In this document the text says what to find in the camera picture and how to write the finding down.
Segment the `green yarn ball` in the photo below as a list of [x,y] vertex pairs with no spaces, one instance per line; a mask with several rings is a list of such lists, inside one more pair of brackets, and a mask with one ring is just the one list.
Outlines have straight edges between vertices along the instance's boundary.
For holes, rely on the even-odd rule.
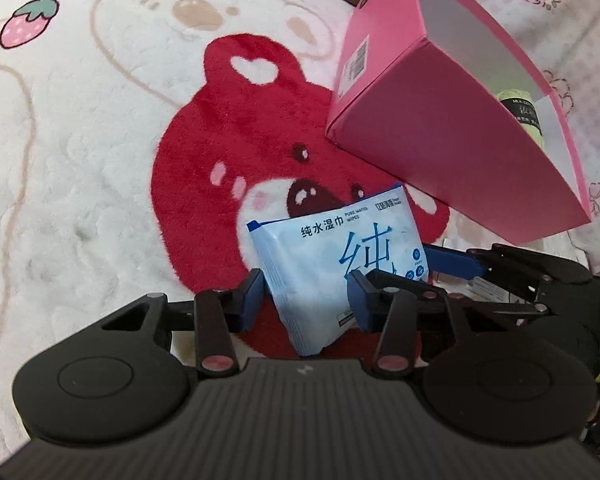
[[496,98],[516,118],[538,147],[544,148],[541,124],[531,94],[524,90],[508,89],[498,92]]

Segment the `blue wet wipes pack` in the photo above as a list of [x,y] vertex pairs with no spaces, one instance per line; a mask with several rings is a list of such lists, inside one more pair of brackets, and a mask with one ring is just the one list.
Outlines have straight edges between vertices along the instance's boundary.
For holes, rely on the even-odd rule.
[[347,277],[385,271],[416,281],[429,266],[404,186],[356,204],[248,230],[291,345],[315,356],[353,326]]

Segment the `pink cardboard box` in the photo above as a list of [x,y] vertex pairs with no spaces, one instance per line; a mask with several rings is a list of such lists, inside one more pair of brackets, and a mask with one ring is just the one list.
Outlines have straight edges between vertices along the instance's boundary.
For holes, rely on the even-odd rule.
[[[508,89],[531,94],[544,148],[496,98]],[[360,0],[326,134],[509,243],[591,220],[557,94],[476,0]]]

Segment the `bear print blanket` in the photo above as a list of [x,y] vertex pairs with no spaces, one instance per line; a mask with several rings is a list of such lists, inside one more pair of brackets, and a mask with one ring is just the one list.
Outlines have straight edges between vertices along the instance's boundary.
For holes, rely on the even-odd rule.
[[151,290],[253,266],[255,218],[391,178],[324,136],[342,0],[0,0],[0,463],[20,366]]

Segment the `small white tissue pack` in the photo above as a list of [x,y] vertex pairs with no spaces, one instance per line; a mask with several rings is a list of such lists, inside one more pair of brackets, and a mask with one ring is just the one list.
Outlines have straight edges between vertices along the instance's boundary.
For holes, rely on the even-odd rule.
[[524,300],[477,276],[471,280],[435,273],[434,284],[444,288],[449,294],[460,294],[476,301],[500,302],[501,304],[524,304]]

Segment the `pink checkered pillow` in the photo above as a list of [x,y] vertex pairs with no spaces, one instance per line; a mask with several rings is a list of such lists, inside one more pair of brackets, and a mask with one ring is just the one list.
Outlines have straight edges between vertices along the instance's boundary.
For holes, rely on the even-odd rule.
[[572,244],[600,273],[600,0],[478,0],[558,96],[582,162],[591,223]]

